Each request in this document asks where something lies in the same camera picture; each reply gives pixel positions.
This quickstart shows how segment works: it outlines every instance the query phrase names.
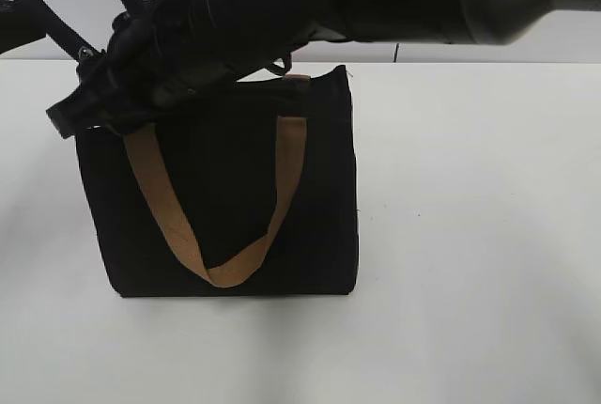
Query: bag handle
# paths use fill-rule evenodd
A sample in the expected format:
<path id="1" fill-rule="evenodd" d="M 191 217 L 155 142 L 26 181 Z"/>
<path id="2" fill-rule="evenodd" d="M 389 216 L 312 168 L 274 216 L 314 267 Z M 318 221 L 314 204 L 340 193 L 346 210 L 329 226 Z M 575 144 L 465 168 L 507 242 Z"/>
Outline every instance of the bag handle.
<path id="1" fill-rule="evenodd" d="M 268 232 L 222 266 L 207 269 L 169 178 L 155 126 L 147 125 L 139 132 L 124 137 L 133 174 L 173 254 L 187 269 L 219 288 L 243 284 L 265 261 L 299 187 L 306 141 L 305 117 L 278 117 L 275 153 L 277 204 Z"/>

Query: fabric bag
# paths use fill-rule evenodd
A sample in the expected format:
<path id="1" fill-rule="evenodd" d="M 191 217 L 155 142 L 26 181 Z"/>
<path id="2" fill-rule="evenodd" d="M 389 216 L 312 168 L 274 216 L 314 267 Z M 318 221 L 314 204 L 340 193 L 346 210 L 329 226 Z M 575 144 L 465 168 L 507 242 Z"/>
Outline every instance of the fabric bag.
<path id="1" fill-rule="evenodd" d="M 345 295 L 355 287 L 347 71 L 240 84 L 125 137 L 77 137 L 123 297 Z"/>

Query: white table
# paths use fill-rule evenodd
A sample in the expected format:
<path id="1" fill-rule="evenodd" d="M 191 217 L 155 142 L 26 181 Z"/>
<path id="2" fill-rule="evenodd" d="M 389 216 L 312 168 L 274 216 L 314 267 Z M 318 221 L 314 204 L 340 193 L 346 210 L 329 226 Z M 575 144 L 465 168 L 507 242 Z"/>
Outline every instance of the white table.
<path id="1" fill-rule="evenodd" d="M 127 301 L 44 115 L 73 64 L 0 62 L 0 402 L 598 403 L 601 66 L 349 70 L 356 292 Z"/>

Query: white wall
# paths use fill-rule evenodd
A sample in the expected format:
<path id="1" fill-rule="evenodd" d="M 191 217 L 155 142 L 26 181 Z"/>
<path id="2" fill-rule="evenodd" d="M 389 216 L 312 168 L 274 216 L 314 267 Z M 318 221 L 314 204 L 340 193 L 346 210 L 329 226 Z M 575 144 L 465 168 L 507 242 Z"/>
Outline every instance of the white wall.
<path id="1" fill-rule="evenodd" d="M 106 45 L 110 24 L 121 11 L 116 0 L 46 0 L 68 23 L 94 45 Z M 524 61 L 600 62 L 601 14 L 555 13 L 509 47 L 404 45 L 401 61 Z M 390 44 L 318 43 L 297 54 L 302 61 L 392 61 Z M 6 55 L 13 58 L 64 57 L 50 41 L 23 47 Z"/>

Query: screw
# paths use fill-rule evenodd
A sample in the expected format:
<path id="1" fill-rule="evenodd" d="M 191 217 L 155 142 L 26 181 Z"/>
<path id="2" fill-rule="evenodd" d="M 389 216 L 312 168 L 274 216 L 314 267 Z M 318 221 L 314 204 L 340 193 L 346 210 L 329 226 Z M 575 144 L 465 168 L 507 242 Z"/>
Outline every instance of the screw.
<path id="1" fill-rule="evenodd" d="M 79 49 L 78 56 L 79 56 L 79 62 L 81 63 L 87 59 L 94 57 L 94 52 L 92 52 L 87 47 L 82 47 L 81 49 Z"/>

